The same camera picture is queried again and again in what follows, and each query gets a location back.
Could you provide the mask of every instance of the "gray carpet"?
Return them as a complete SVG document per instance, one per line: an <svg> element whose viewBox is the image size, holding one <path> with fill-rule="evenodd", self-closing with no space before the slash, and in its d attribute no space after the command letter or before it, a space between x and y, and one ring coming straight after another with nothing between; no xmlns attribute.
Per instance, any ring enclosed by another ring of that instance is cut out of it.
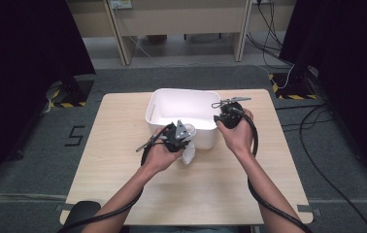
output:
<svg viewBox="0 0 367 233"><path fill-rule="evenodd" d="M280 100L272 93L268 74L254 66L170 67L97 70L85 107L52 108L39 118L22 149L24 158L0 167L0 232L56 232L59 207L64 203L87 136L105 93L155 91L161 87L194 89L264 88L276 108L315 105L323 100ZM282 125L300 123L312 108L277 110ZM367 217L367 165L358 161L340 124L327 107L308 121L319 122L304 130L304 142L325 176L338 186ZM65 147L73 126L83 135L78 147ZM357 213L316 171L304 153L299 125L284 126L289 148L310 204L317 211L310 224L314 232L367 232Z"/></svg>

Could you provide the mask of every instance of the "wooden table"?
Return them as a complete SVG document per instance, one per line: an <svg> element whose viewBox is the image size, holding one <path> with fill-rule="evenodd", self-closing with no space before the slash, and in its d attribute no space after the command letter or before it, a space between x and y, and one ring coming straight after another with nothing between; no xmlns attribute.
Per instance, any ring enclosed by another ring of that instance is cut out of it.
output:
<svg viewBox="0 0 367 233"><path fill-rule="evenodd" d="M259 134L257 159L286 199L308 206L308 200L286 144L269 93L262 89L217 90L222 99L251 97L242 102L254 114ZM152 93L105 95L91 129L66 203L82 200L105 204L136 172L140 152L150 137L145 113ZM299 213L302 221L312 213ZM63 223L68 211L63 211ZM132 208L127 225L254 225L263 220L250 195L247 175L218 133L211 150L197 150L189 165L177 160L155 176Z"/></svg>

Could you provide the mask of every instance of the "wall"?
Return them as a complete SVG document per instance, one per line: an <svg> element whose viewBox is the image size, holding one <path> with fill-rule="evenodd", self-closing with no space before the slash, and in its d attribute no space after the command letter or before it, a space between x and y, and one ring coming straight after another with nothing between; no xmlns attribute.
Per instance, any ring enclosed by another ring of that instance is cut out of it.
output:
<svg viewBox="0 0 367 233"><path fill-rule="evenodd" d="M114 36L102 0L68 0L67 2L83 37ZM274 22L277 31L286 31L295 2L296 0L275 0ZM269 22L269 5L261 5L260 9ZM249 32L267 30L267 25L258 11L258 7L253 5L250 15Z"/></svg>

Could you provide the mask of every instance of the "white container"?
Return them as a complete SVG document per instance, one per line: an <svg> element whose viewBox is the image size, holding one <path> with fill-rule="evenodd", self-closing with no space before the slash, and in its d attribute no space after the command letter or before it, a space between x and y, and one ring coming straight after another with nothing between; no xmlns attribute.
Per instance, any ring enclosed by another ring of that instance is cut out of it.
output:
<svg viewBox="0 0 367 233"><path fill-rule="evenodd" d="M156 90L148 105L146 120L150 133L159 126L165 126L180 119L183 124L192 124L196 129L193 139L196 149L208 150L217 141L217 125L214 115L220 108L212 108L219 103L219 95L213 91L161 88Z"/></svg>

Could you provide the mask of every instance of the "wire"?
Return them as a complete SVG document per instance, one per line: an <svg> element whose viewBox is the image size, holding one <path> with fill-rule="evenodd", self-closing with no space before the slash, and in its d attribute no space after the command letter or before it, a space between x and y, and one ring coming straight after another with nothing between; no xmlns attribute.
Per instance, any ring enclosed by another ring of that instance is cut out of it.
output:
<svg viewBox="0 0 367 233"><path fill-rule="evenodd" d="M317 114L317 117L312 121L312 122L308 122L308 123L304 123L305 125L308 125L310 124L311 126L309 127L306 127L306 128L303 128L303 129L310 129L312 127L314 127L317 123L324 123L324 122L329 122L329 121L332 121L332 120L335 120L334 118L331 118L331 119L326 119L326 120L317 120L321 114L327 112L328 110L324 110L322 112L319 112ZM296 126L296 125L301 125L300 123L291 123L291 124L283 124L281 125L282 127L288 127L288 126ZM289 132L289 131L295 131L295 130L299 130L300 128L294 128L294 129L286 129L284 130L284 132Z"/></svg>
<svg viewBox="0 0 367 233"><path fill-rule="evenodd" d="M258 134L257 134L257 130L255 125L253 124L253 121L250 119L249 116L245 115L244 112L242 112L241 110L238 110L236 108L228 108L228 112L230 113L235 113L241 117L243 117L248 124L250 125L250 129L252 130L252 134L253 134L253 149L252 149L252 154L254 156L256 156L257 153L257 147L258 147ZM264 199L262 199L262 197L259 196L258 193L256 193L256 191L254 190L252 184L250 183L250 179L248 178L248 188L250 190L250 194L253 196L253 198L255 198L255 200L261 204L263 207L265 207L266 209L268 209L269 211L275 213L278 216L281 216L283 218L285 218L286 220L290 221L291 223L293 223L294 225L296 225L297 227L299 227L301 230L303 230L306 233L312 233L311 229L305 225L301 220L281 211L280 209L272 206L271 204L269 204L268 202L266 202Z"/></svg>
<svg viewBox="0 0 367 233"><path fill-rule="evenodd" d="M141 166L144 165L145 161L147 160L147 156L148 153L150 152L150 149L152 148L153 145L156 144L160 144L157 143L156 140L170 127L172 126L172 124L168 124L166 125L159 133L157 133L155 136L150 137L150 140L144 144L142 147L140 147L140 149L144 149L144 153L142 154L142 158L141 158ZM138 195L128 204L126 204L125 206L121 207L118 210L100 215L100 216L93 216L84 220L80 220L80 221L76 221L74 223L71 223L69 225L63 226L57 233L62 233L62 232L67 232L70 229L73 229L75 227L78 226L82 226L82 225L86 225L86 224L90 224L92 222L96 222L96 221L101 221L104 220L106 218L112 217L112 216L117 216L127 210L129 210L130 208L132 208L139 200L139 198L141 197L142 193L144 192L144 190L142 189Z"/></svg>
<svg viewBox="0 0 367 233"><path fill-rule="evenodd" d="M300 127L299 127L299 139L302 145L302 148L304 149L305 153L307 154L308 158L310 159L312 165L314 166L314 168L319 172L319 174L329 183L329 185L331 185L332 188L335 189L335 191L337 191L346 201L348 204L350 204L350 206L358 213L358 215L362 218L362 220L365 222L365 224L367 225L367 219L366 217L355 207L355 205L352 203L352 201L336 186L334 185L326 176L325 174L322 173L322 171L320 171L320 169L317 167L316 163L314 162L313 158L311 157L310 153L307 150L307 147L305 146L304 143L304 138L303 138L303 134L302 134L302 130L304 129L303 125L305 123L305 120L317 109L321 108L322 106L325 106L326 104L323 104L321 106L315 107L313 108L301 121Z"/></svg>

